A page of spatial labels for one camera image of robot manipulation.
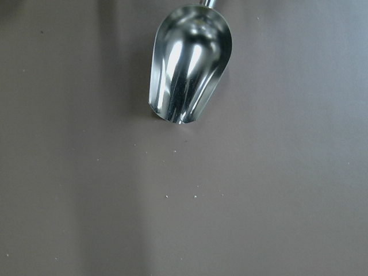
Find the steel scoop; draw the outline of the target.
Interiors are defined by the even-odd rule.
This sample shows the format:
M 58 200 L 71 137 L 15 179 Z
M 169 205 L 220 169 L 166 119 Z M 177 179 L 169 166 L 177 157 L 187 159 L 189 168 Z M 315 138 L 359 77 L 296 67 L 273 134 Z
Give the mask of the steel scoop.
M 156 31 L 148 103 L 165 121 L 197 121 L 228 65 L 231 30 L 215 5 L 180 6 Z

